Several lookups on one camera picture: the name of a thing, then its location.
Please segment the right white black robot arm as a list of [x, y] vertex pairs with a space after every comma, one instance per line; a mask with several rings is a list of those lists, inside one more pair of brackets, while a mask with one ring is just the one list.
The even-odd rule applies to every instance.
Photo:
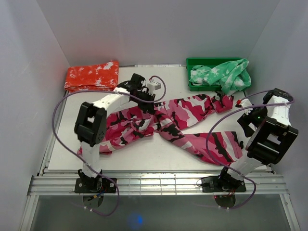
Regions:
[[217, 179], [221, 190], [236, 190], [256, 168], [281, 161], [298, 136], [298, 130], [289, 121], [293, 100], [289, 93], [278, 88], [267, 92], [261, 107], [253, 108], [248, 99], [241, 100], [238, 105], [244, 108], [244, 113], [237, 122], [249, 141], [243, 156], [222, 169]]

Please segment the pink camouflage trousers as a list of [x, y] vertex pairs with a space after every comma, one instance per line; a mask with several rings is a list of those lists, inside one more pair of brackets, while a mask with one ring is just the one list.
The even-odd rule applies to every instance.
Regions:
[[107, 131], [99, 151], [111, 154], [134, 141], [158, 133], [203, 162], [230, 165], [243, 155], [244, 145], [235, 131], [184, 134], [182, 130], [198, 124], [210, 114], [232, 109], [233, 100], [233, 96], [219, 92], [212, 97], [197, 94], [155, 103], [153, 115], [142, 112], [137, 106], [112, 113], [107, 118]]

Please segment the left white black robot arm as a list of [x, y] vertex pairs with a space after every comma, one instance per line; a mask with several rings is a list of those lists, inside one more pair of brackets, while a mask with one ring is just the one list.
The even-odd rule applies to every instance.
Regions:
[[91, 192], [102, 187], [99, 173], [99, 147], [106, 135], [107, 118], [116, 109], [134, 101], [144, 111], [154, 110], [155, 91], [162, 88], [161, 83], [150, 81], [144, 84], [145, 78], [133, 74], [130, 80], [119, 83], [111, 94], [93, 103], [84, 102], [79, 109], [74, 132], [80, 141], [81, 157], [86, 163], [78, 170], [83, 185]]

